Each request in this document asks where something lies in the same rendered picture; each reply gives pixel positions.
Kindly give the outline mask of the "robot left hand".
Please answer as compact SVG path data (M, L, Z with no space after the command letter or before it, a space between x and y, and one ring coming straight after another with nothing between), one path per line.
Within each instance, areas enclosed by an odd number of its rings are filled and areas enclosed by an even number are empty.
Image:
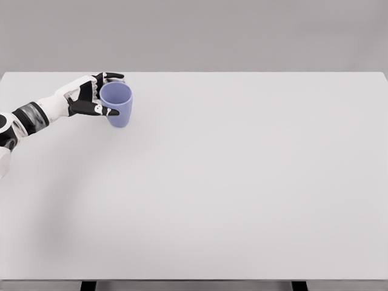
M58 116L73 116L75 114L89 116L118 116L117 109L102 105L100 91L103 85L110 82L124 82L120 73L101 72L97 75L82 76L61 87L55 92L56 105L61 109Z

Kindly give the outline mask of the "lavender blue cup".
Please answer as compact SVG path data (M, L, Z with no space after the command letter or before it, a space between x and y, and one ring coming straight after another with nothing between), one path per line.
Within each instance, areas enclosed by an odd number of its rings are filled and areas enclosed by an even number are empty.
M102 86L99 95L103 106L119 112L119 115L109 113L107 116L109 123L114 127L125 127L132 112L131 88L124 82L110 82Z

